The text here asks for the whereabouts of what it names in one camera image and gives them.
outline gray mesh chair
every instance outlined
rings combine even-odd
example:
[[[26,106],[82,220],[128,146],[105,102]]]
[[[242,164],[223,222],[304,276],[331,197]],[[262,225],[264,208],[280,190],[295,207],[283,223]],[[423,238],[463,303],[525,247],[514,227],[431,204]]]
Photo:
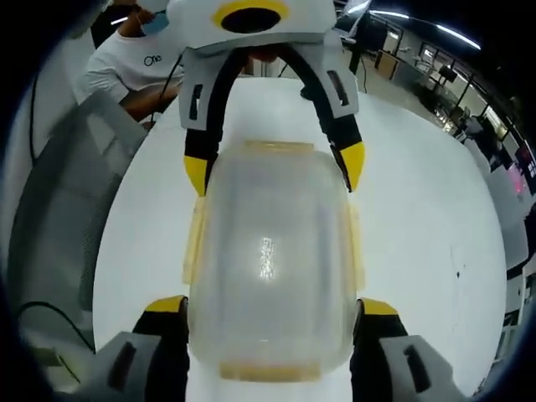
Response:
[[[108,211],[146,135],[103,92],[57,122],[28,177],[13,223],[7,273],[13,309],[29,301],[49,302],[75,322],[82,311],[91,311]],[[33,309],[23,322],[75,341],[59,319]]]

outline black cable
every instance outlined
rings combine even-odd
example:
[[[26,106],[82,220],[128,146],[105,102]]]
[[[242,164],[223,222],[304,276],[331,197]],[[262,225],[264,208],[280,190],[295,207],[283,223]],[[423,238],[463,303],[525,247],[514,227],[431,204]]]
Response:
[[[363,55],[359,56],[361,59],[361,64],[363,65],[363,72],[364,72],[364,78],[363,78],[363,89],[365,90],[365,94],[367,94],[367,69],[365,67],[365,62],[363,61]]]
[[[80,381],[80,379],[76,376],[76,374],[73,372],[73,370],[70,369],[70,367],[67,365],[67,363],[65,362],[64,358],[62,358],[61,356],[58,355],[58,360],[64,365],[65,369],[69,372],[70,376],[75,379],[75,381],[78,383],[78,384],[82,384],[82,382]]]
[[[285,64],[285,67],[283,67],[283,70],[281,70],[281,72],[279,73],[279,75],[277,76],[277,78],[281,78],[281,76],[283,75],[283,73],[284,73],[285,70],[286,70],[286,67],[288,67],[288,63]]]
[[[178,67],[178,65],[179,65],[179,63],[181,62],[182,59],[183,59],[183,53],[181,53],[178,56],[177,61],[175,62],[175,65],[173,66],[173,68],[169,72],[169,76],[167,77],[166,84],[164,84],[164,87],[162,88],[162,92],[160,92],[160,96],[158,97],[158,102],[160,102],[162,100],[162,97],[164,96],[164,93],[166,92],[166,89],[168,88],[168,85],[171,82],[171,78],[173,77],[173,73],[177,69],[177,67]],[[152,128],[152,125],[154,124],[154,113],[155,112],[153,111],[152,114],[151,114],[151,128]]]
[[[78,337],[82,340],[82,342],[85,344],[85,346],[88,347],[88,349],[93,353],[95,354],[95,348],[87,341],[87,339],[84,338],[84,335],[82,335],[82,332],[78,329],[78,327],[75,325],[74,322],[71,321],[71,319],[69,317],[67,317],[67,314],[65,314],[64,312],[62,312],[58,307],[56,306],[53,306],[52,304],[50,303],[47,303],[46,301],[29,301],[27,303],[24,303],[17,311],[17,314],[15,315],[15,319],[17,320],[17,322],[20,322],[20,319],[22,317],[22,315],[24,314],[24,312],[26,310],[28,310],[29,308],[32,308],[32,307],[45,307],[45,308],[49,308],[50,310],[52,310],[53,312],[56,312],[58,313],[60,316],[62,316],[66,322],[69,323],[69,325],[75,330],[76,332],[76,335],[78,335]]]
[[[32,85],[32,98],[30,99],[30,124],[28,130],[28,139],[30,142],[30,158],[32,159],[32,166],[35,166],[35,161],[37,157],[35,156],[35,147],[34,147],[34,119],[35,119],[35,98],[37,95],[37,81],[39,79],[39,72],[35,75]]]

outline printed logo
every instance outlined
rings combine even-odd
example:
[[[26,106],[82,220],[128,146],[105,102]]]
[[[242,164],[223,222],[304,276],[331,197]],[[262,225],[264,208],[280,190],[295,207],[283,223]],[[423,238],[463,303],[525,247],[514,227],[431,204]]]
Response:
[[[153,64],[156,64],[159,61],[162,61],[162,56],[147,56],[145,60],[143,60],[143,64],[147,67],[151,67]]]

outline white tabletop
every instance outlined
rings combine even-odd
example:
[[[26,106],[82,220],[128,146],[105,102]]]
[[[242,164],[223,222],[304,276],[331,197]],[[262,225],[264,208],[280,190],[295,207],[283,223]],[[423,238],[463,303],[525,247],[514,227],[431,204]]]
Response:
[[[312,142],[328,151],[298,80],[248,78],[229,97],[222,147],[240,138]],[[503,325],[501,231],[471,154],[417,115],[360,95],[366,160],[350,194],[361,224],[366,288],[394,306],[452,365],[472,394],[491,367]],[[134,158],[112,205],[95,273],[95,345],[131,331],[144,308],[188,294],[181,281],[196,195],[183,168],[185,131],[173,102]],[[188,400],[351,400],[345,365],[315,384],[221,382],[208,387],[195,358]]]

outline white t-shirt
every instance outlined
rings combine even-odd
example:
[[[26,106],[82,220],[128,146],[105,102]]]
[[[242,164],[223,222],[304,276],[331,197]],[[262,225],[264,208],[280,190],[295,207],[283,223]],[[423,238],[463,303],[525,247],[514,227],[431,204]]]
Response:
[[[161,90],[182,52],[171,29],[141,38],[126,38],[114,32],[91,55],[85,71],[88,95],[105,90],[117,102],[129,93]],[[178,66],[170,85],[183,77]]]

